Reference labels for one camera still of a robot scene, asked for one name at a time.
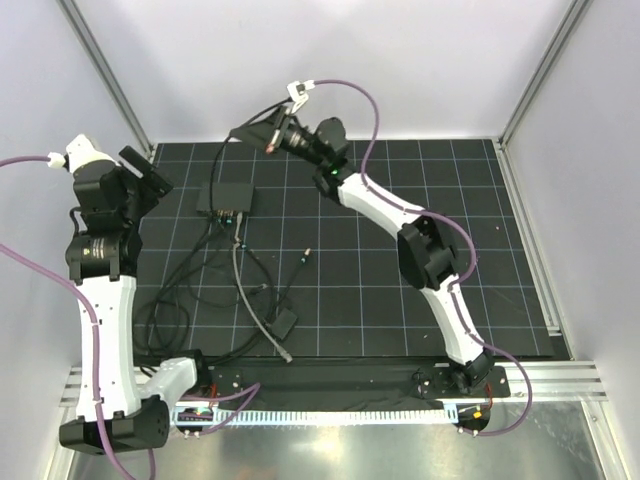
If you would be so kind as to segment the black network switch box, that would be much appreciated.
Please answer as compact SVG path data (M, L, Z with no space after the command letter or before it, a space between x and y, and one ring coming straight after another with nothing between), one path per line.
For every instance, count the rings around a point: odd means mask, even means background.
M200 214L249 213L252 208L255 187L251 183L204 183L199 191L196 211Z

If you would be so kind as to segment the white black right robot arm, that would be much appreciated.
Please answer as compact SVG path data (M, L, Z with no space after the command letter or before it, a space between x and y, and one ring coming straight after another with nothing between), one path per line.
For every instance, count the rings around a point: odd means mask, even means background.
M267 155L283 150L313 164L313 181L322 196L361 214L393 237L401 277L423 295L441 330L452 388L473 396L485 386L494 358L461 292L451 219L395 196L358 172L348 158L350 145L343 123L335 117L310 131L280 106L229 135Z

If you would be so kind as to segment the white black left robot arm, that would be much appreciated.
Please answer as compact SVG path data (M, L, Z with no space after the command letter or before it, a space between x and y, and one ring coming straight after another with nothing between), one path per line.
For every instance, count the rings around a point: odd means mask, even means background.
M160 448L181 398L203 399L212 386L199 350L162 361L144 385L136 382L139 224L173 186L132 147L113 158L84 134L51 162L72 175L85 224L65 252L71 287L80 296L82 374L76 417L60 427L59 441L91 455Z

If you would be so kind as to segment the black grid mat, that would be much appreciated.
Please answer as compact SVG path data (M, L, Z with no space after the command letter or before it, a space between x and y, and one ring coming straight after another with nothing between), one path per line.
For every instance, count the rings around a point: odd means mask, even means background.
M468 233L462 291L480 336L524 359L567 359L543 309L490 140L356 141L381 186L444 214ZM440 356L444 341L422 295L398 270L394 240L323 198L310 164L240 143L164 143L153 157L173 191L141 223L133 339L140 355L199 349L219 357L259 332L272 299L298 316L294 357ZM208 182L251 183L249 213L200 214Z

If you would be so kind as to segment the small black adapter box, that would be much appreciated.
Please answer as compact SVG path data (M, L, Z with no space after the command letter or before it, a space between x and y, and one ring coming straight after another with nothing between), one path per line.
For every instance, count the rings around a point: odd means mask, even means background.
M298 316L288 308L280 310L270 327L275 339L284 341L298 322Z

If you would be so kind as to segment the left aluminium corner post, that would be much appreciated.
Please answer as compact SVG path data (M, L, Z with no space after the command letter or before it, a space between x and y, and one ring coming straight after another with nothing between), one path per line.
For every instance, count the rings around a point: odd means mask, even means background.
M155 144L151 141L138 116L135 114L131 103L117 80L107 57L103 53L99 42L77 2L73 0L57 0L56 4L65 16L127 127L143 151L147 155L151 155L154 152Z

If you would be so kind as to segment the aluminium corner post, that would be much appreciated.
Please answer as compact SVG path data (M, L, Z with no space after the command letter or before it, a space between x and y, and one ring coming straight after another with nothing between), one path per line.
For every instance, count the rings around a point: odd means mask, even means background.
M57 0L56 4L65 16L127 127L143 151L147 155L151 155L154 152L155 144L151 141L138 116L135 114L131 103L117 80L107 57L103 53L99 42L77 2L73 0Z
M532 76L530 77L522 95L520 96L509 120L498 137L498 144L505 149L513 139L524 117L532 107L547 78L558 63L561 54L570 38L578 28L583 17L592 5L591 0L572 0L559 25L544 50Z

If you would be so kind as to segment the right aluminium corner post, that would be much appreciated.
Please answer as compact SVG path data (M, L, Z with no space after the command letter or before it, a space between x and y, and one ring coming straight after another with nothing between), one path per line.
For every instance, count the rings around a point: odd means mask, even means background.
M505 149L513 139L524 117L532 107L547 78L558 63L561 54L570 38L578 28L583 17L592 5L591 0L572 0L559 25L544 50L532 76L530 77L522 95L520 96L509 120L498 137L498 144Z

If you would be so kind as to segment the aluminium front frame rail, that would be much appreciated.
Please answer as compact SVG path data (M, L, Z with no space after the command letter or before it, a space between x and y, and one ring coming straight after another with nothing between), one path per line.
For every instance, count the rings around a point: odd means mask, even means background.
M218 396L255 383L261 388L252 406L266 411L373 411L424 409L430 402L471 403L603 400L603 383L594 364L534 361L517 368L498 363L485 385L464 394L447 364L407 359L249 358L212 368Z

